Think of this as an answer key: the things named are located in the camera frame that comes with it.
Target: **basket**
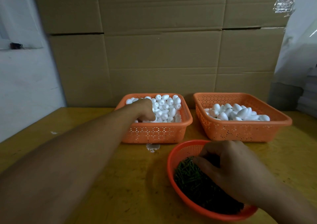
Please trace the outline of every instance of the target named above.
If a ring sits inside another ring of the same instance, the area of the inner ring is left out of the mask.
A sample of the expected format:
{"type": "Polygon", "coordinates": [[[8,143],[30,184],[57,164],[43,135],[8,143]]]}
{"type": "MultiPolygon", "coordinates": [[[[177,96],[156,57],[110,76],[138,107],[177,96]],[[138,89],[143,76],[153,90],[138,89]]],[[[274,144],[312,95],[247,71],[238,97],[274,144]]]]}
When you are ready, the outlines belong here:
{"type": "MultiPolygon", "coordinates": [[[[155,98],[157,94],[127,94],[122,98],[116,109],[125,106],[125,101],[132,97],[144,98],[150,96],[155,98]]],[[[182,101],[182,108],[179,113],[182,117],[182,122],[179,123],[133,123],[122,142],[134,144],[147,144],[147,143],[178,143],[182,141],[185,135],[186,127],[193,122],[192,115],[184,100],[184,97],[177,94],[182,101]]]]}
{"type": "Polygon", "coordinates": [[[196,93],[196,114],[207,136],[213,141],[240,140],[245,142],[271,141],[282,126],[292,124],[292,119],[258,98],[244,93],[196,93]],[[219,121],[204,111],[214,104],[237,103],[251,107],[258,114],[266,114],[271,121],[219,121]]]}
{"type": "Polygon", "coordinates": [[[189,156],[199,155],[204,145],[208,142],[209,141],[206,140],[192,140],[178,144],[172,149],[167,159],[167,174],[173,188],[187,206],[194,209],[196,212],[210,218],[222,221],[239,221],[252,216],[257,211],[256,206],[244,205],[243,210],[241,210],[241,212],[236,215],[226,215],[208,211],[205,208],[192,202],[187,196],[185,196],[185,194],[182,193],[182,191],[175,183],[174,171],[177,168],[178,164],[189,156]]]}

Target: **yellow wooden table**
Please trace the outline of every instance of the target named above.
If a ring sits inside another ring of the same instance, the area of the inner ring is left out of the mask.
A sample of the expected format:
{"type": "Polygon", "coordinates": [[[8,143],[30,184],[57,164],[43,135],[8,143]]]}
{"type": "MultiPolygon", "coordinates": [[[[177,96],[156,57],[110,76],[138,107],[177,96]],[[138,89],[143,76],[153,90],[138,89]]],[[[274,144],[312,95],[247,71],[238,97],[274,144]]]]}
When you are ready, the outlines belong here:
{"type": "MultiPolygon", "coordinates": [[[[37,146],[113,108],[60,108],[0,144],[0,171],[37,146]]],[[[184,141],[208,139],[195,111],[184,141]]],[[[293,125],[269,143],[247,143],[275,176],[301,191],[317,206],[317,120],[286,112],[293,125]]],[[[166,160],[175,144],[155,153],[145,145],[121,144],[66,223],[220,223],[189,209],[166,174],[166,160]]],[[[240,223],[275,223],[264,211],[240,223]]]]}

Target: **shiny tape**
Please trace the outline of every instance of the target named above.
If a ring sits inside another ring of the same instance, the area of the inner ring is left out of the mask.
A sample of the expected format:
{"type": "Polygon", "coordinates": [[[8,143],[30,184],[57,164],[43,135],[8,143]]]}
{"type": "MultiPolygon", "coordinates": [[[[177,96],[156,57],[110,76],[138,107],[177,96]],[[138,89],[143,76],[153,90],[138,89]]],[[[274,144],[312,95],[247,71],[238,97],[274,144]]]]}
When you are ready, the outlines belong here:
{"type": "Polygon", "coordinates": [[[293,4],[294,0],[277,0],[274,4],[273,10],[275,13],[286,13],[285,17],[288,17],[293,13],[293,4]]]}

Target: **white patch on table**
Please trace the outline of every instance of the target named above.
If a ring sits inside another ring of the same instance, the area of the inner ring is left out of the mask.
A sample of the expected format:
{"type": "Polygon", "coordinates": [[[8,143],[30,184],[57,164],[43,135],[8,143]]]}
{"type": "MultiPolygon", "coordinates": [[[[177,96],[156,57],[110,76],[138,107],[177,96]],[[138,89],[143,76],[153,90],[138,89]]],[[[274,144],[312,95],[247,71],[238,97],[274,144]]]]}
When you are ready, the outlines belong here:
{"type": "Polygon", "coordinates": [[[146,148],[154,153],[156,150],[158,150],[161,147],[160,144],[146,144],[146,148]]]}

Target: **red colander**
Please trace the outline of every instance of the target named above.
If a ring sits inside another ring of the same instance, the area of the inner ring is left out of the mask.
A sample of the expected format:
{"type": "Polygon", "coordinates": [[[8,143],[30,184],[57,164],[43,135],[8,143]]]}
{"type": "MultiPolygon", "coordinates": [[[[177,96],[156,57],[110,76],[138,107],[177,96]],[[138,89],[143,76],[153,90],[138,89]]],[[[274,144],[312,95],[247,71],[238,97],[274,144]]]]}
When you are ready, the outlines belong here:
{"type": "Polygon", "coordinates": [[[206,140],[192,140],[186,141],[175,146],[167,159],[167,174],[168,178],[175,189],[176,193],[180,198],[186,203],[187,206],[194,209],[196,212],[208,216],[213,219],[218,219],[221,221],[240,221],[247,219],[252,216],[256,211],[256,206],[244,205],[243,210],[235,215],[219,214],[216,212],[208,211],[205,208],[192,202],[187,196],[185,196],[179,189],[174,181],[174,170],[177,168],[178,164],[189,156],[197,156],[203,149],[204,145],[210,141],[206,140]]]}

